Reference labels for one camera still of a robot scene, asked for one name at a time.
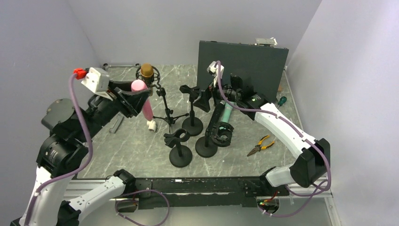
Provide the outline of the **black pink-mic desk stand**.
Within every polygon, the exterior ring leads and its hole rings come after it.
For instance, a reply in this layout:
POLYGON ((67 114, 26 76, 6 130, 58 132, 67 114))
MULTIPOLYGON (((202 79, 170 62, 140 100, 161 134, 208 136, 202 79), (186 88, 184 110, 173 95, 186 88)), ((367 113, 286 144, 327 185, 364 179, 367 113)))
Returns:
POLYGON ((187 85, 180 86, 179 90, 183 94, 189 95, 190 111, 189 117, 182 123, 182 128, 185 129, 192 137, 199 135, 203 130, 202 121, 195 116, 194 101, 199 97, 199 87, 190 88, 187 85))

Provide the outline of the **mint green microphone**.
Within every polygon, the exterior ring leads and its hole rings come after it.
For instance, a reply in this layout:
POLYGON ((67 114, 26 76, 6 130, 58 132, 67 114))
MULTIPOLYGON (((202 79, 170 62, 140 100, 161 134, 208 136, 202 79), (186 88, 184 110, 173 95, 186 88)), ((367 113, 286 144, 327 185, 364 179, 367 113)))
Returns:
POLYGON ((225 103, 223 115, 222 115, 220 121, 228 123, 233 109, 234 109, 234 107, 232 105, 225 103))

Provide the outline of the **black clip desk stand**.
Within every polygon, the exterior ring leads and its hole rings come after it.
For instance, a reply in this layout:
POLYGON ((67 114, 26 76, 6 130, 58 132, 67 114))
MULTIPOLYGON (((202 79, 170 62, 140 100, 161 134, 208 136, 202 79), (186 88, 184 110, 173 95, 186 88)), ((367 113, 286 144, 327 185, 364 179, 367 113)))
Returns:
POLYGON ((178 129, 174 133, 165 133, 163 137, 165 145, 171 148, 169 153, 170 163, 177 168, 188 166, 193 155, 191 149, 183 143, 189 140, 190 133, 185 129, 178 129))

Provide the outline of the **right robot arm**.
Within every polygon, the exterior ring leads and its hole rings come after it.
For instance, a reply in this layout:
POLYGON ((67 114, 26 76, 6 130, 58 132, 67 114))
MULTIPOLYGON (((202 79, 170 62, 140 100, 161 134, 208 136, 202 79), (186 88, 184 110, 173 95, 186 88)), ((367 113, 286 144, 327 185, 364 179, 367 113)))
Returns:
POLYGON ((325 139, 317 140, 305 133, 263 94, 253 91, 246 94, 221 83, 221 75, 213 73, 212 82, 207 86, 205 93, 214 93, 226 104, 246 113, 252 120, 266 127, 295 158, 294 163, 272 167, 261 175, 261 193, 271 195, 279 186, 289 184, 308 188, 324 174, 327 174, 327 179, 316 186, 316 189, 321 193, 331 187, 330 160, 327 156, 330 151, 329 142, 325 139))

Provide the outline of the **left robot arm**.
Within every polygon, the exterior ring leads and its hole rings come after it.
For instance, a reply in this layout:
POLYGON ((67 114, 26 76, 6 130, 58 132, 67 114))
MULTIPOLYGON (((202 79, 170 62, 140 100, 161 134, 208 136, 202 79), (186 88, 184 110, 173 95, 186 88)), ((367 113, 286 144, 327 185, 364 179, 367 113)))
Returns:
POLYGON ((128 198, 136 190, 136 178, 124 169, 72 200, 64 194, 72 178, 83 170, 93 155, 92 138, 118 113, 137 116, 150 92, 133 91, 130 82, 109 82, 106 93, 87 110, 82 110, 74 89, 71 98, 53 102, 42 124, 50 131, 37 157, 36 179, 25 213, 11 222, 13 226, 77 226, 109 199, 128 198))

